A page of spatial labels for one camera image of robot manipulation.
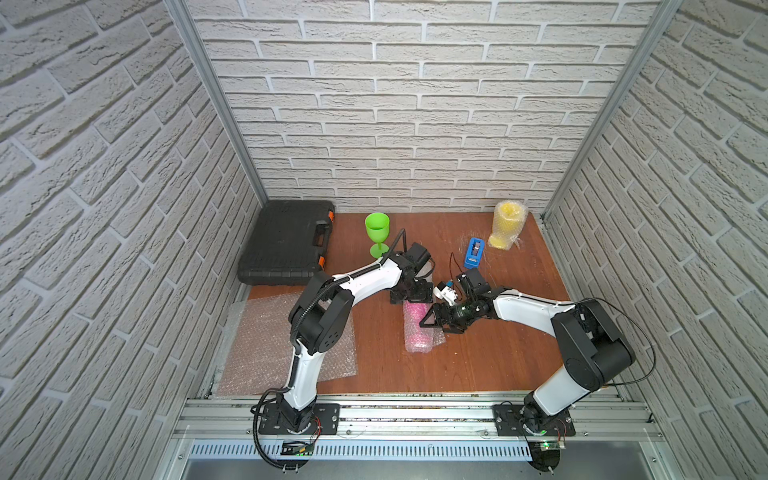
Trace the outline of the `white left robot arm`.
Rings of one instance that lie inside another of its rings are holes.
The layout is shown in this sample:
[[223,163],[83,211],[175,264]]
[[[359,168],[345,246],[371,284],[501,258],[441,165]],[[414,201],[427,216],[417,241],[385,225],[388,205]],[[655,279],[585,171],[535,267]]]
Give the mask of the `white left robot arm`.
[[414,259],[404,253],[380,258],[349,273],[317,273],[289,314],[293,358],[287,382],[277,394],[281,414],[293,431],[304,429],[317,401],[317,383],[325,354],[339,341],[352,308],[382,291],[395,300],[431,300],[426,277],[434,263],[429,256]]

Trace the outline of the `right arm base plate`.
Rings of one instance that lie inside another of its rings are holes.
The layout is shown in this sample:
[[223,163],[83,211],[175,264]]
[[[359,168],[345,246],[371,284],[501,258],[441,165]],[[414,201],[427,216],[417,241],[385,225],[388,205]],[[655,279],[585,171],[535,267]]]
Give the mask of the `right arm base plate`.
[[497,435],[501,437],[572,437],[576,435],[568,409],[555,415],[547,415],[540,412],[535,404],[518,405],[509,401],[495,404],[491,409]]

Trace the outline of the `pink plastic wine glass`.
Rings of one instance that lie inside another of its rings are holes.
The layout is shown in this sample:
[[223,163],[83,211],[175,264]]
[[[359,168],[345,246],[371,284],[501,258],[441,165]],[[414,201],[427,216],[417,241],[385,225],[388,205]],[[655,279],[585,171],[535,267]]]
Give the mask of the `pink plastic wine glass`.
[[403,303],[405,349],[409,353],[428,353],[433,348],[432,330],[420,326],[430,308],[427,303]]

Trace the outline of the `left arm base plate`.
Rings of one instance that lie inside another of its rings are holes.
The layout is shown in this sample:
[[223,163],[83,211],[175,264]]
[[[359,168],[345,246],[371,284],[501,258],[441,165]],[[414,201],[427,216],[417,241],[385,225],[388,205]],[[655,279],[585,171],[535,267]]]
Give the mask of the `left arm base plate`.
[[317,403],[295,410],[285,402],[265,405],[258,420],[260,435],[335,435],[338,431],[341,405]]

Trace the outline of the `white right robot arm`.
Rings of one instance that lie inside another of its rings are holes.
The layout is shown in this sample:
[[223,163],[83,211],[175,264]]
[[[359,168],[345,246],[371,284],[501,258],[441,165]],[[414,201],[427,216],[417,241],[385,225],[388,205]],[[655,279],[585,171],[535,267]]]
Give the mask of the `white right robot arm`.
[[606,386],[636,359],[625,335],[596,299],[563,302],[497,288],[459,304],[435,303],[419,325],[459,334],[480,319],[517,323],[557,342],[562,366],[526,396],[520,410],[530,430],[541,430],[544,422]]

